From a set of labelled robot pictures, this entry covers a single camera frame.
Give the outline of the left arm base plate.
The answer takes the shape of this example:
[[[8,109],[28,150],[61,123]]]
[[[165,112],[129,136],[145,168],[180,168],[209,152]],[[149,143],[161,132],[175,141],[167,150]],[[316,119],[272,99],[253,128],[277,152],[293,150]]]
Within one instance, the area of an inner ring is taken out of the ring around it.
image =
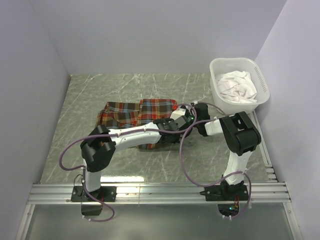
[[[104,202],[115,202],[116,195],[117,195],[117,187],[116,186],[101,186],[98,190],[90,192],[90,194]],[[87,195],[87,193],[84,190],[83,186],[76,185],[72,189],[72,194],[70,198],[71,202],[93,202],[94,200]]]

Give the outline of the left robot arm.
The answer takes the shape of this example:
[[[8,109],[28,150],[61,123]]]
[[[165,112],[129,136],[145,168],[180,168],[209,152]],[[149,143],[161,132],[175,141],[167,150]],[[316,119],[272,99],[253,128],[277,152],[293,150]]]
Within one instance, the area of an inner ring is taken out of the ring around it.
[[[175,144],[180,141],[181,133],[192,121],[186,116],[177,119],[160,118],[142,126],[108,129],[104,125],[96,127],[81,144],[81,156],[85,165],[83,195],[89,201],[96,201],[101,195],[101,172],[111,162],[114,153],[158,143]]]

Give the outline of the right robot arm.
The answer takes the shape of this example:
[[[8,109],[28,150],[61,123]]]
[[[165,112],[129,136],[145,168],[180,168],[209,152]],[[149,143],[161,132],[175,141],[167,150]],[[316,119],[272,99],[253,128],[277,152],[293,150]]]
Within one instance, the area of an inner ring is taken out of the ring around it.
[[[248,200],[249,191],[244,182],[245,171],[250,156],[261,143],[261,134],[244,111],[209,121],[207,104],[197,103],[194,108],[199,134],[204,137],[222,134],[229,149],[222,181],[205,186],[200,194],[205,196],[207,201]]]

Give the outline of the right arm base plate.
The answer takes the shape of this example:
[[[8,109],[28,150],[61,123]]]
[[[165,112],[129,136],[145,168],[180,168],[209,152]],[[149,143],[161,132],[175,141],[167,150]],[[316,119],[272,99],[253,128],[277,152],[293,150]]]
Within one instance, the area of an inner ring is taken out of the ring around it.
[[[207,202],[247,201],[249,199],[249,191],[246,185],[213,185],[205,187],[200,195],[204,196]]]

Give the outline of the plaid long sleeve shirt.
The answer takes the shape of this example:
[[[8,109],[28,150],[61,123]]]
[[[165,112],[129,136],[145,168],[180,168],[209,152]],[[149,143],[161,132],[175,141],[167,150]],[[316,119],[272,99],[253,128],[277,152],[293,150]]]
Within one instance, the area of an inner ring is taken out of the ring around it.
[[[141,99],[139,102],[108,101],[98,113],[96,126],[126,129],[146,125],[154,120],[169,118],[178,104],[174,99]]]

